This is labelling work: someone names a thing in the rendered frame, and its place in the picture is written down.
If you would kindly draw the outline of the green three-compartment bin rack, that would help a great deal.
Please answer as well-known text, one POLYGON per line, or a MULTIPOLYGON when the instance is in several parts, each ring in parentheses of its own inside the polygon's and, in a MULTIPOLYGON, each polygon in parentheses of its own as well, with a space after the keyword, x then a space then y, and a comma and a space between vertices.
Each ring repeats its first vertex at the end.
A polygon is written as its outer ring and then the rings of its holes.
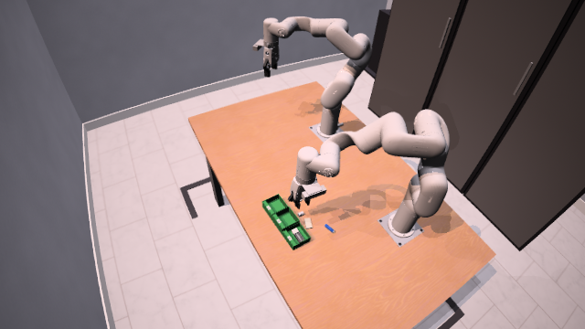
POLYGON ((299 218, 293 213, 290 207, 287 206, 279 194, 263 200, 262 207, 276 228, 281 232, 282 236, 285 238, 292 250, 301 247, 311 240, 310 235, 301 225, 299 218), (304 241, 300 243, 297 241, 292 233, 292 229, 294 228, 299 230, 304 238, 304 241))

